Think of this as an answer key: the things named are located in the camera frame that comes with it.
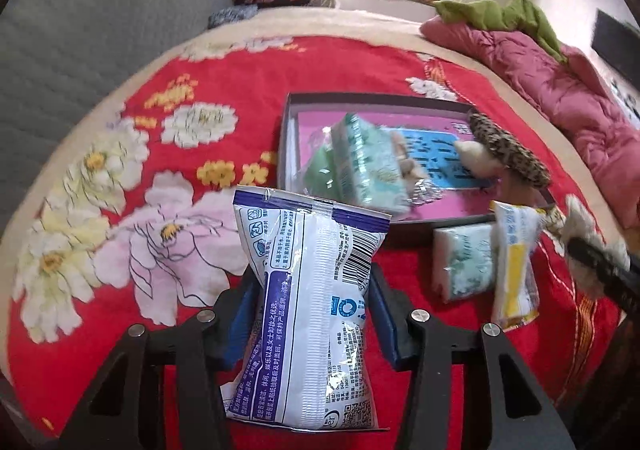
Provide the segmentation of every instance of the yellow package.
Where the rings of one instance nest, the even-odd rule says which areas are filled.
[[[503,330],[528,324],[538,316],[540,297],[530,254],[538,243],[545,212],[492,201],[497,224],[498,267],[492,322]]]

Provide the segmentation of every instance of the plastic bag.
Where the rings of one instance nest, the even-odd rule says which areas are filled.
[[[377,427],[364,369],[364,295],[390,217],[304,195],[238,187],[242,247],[264,287],[262,327],[228,416],[304,430]]]
[[[540,297],[530,254],[545,224],[545,212],[492,201],[498,238],[498,268],[492,322],[508,330],[538,316]]]
[[[469,224],[433,230],[431,288],[444,303],[469,298],[494,287],[494,226]]]
[[[295,178],[296,191],[395,217],[410,211],[409,194],[388,131],[347,113],[323,134]]]

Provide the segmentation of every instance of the blue knitted fabric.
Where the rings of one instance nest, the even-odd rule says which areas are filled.
[[[253,5],[236,5],[233,7],[227,7],[216,11],[209,17],[209,25],[207,29],[213,29],[220,27],[224,24],[232,22],[240,22],[242,20],[248,20],[258,14],[258,6]]]

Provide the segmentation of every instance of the pink quilt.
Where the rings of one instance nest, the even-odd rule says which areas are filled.
[[[640,224],[640,131],[607,96],[579,49],[559,64],[521,32],[480,31],[440,17],[420,27],[428,41],[489,67],[574,145],[623,227]]]

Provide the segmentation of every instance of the open box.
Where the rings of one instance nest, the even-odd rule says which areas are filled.
[[[374,125],[402,129],[410,154],[430,173],[444,191],[442,198],[415,207],[409,217],[393,220],[387,236],[396,245],[424,245],[437,227],[463,226],[494,220],[489,202],[497,198],[497,183],[489,186],[468,176],[450,146],[452,141],[471,141],[468,114],[474,107],[461,102],[388,94],[316,93],[290,94],[282,117],[278,152],[278,188],[296,191],[296,173],[305,166],[322,129],[337,123],[348,112]],[[430,149],[429,142],[444,148]],[[446,170],[437,156],[448,156]],[[541,208],[554,205],[548,191],[540,192]]]

